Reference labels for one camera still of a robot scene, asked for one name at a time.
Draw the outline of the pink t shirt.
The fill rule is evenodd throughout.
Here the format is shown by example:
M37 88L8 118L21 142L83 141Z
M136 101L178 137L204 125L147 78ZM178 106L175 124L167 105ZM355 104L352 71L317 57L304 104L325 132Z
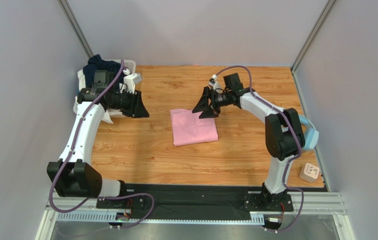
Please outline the pink t shirt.
M215 142L219 139L215 120L200 119L199 116L200 112L192 113L188 109L170 111L174 146Z

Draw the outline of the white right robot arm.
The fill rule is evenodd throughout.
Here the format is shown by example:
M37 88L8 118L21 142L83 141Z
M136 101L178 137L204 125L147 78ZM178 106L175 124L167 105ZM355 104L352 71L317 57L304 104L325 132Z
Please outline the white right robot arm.
M225 87L219 89L210 79L200 100L193 108L200 119L216 118L225 106L237 106L250 112L265 125L265 144L271 156L269 172L262 190L251 202L261 211L292 211L291 196L286 184L292 162L300 156L305 137L298 112L283 109L244 87L237 73L223 77Z

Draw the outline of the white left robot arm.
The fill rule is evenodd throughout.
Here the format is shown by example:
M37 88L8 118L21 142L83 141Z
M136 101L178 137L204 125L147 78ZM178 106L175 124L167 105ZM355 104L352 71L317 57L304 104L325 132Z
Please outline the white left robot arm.
M108 110L118 110L125 117L147 118L139 73L124 71L123 81L114 81L112 72L98 70L91 87L76 97L76 119L68 143L57 161L49 162L47 174L60 197L117 197L124 192L124 182L105 179L91 165L94 140L100 122Z

